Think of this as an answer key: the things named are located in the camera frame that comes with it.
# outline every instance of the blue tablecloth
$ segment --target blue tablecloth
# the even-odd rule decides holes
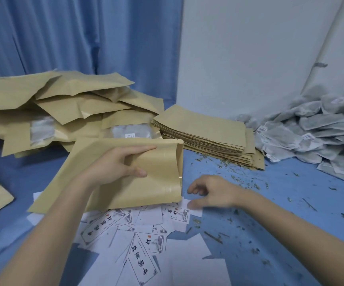
[[[11,204],[0,210],[0,271],[32,229],[25,219],[26,210],[33,202],[32,193],[45,189],[66,157],[67,152],[60,146],[51,146],[23,158],[0,157],[0,184],[15,197]],[[295,158],[265,163],[265,171],[251,171],[184,150],[183,196],[198,198],[187,194],[189,184],[202,174],[218,174],[260,192],[295,215],[344,240],[344,218],[341,216],[344,213],[344,181]],[[209,259],[226,260],[232,285],[319,285],[288,250],[242,211],[204,209],[202,218],[191,216],[187,230],[188,234],[174,232],[168,238],[186,240],[201,233],[212,252]],[[223,244],[204,231],[216,237],[219,233],[225,234],[220,234]],[[74,244],[61,285],[77,285],[97,256]]]

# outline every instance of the blue curtain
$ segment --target blue curtain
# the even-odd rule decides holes
[[[118,72],[176,102],[183,0],[0,0],[0,76]]]

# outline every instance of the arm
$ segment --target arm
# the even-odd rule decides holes
[[[0,285],[58,285],[90,194],[97,186],[146,171],[122,163],[155,146],[114,148],[75,177],[0,274]]]
[[[188,207],[243,209],[286,247],[324,286],[344,286],[344,242],[306,222],[262,195],[236,186],[219,176],[203,175],[188,193],[207,194]]]

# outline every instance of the hand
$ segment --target hand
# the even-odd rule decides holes
[[[203,207],[240,207],[246,189],[234,185],[217,175],[202,175],[188,188],[189,194],[206,195],[192,200],[188,208],[195,210]]]
[[[147,176],[147,172],[138,167],[124,164],[124,158],[130,154],[139,154],[156,146],[126,146],[110,149],[86,168],[78,178],[87,182],[88,187],[96,187],[116,181],[123,176],[134,175],[139,178]]]

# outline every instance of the forearm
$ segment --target forearm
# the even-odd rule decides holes
[[[283,244],[320,283],[344,286],[344,242],[247,190],[241,208]]]
[[[0,275],[0,285],[58,285],[91,194],[73,180],[33,229]]]

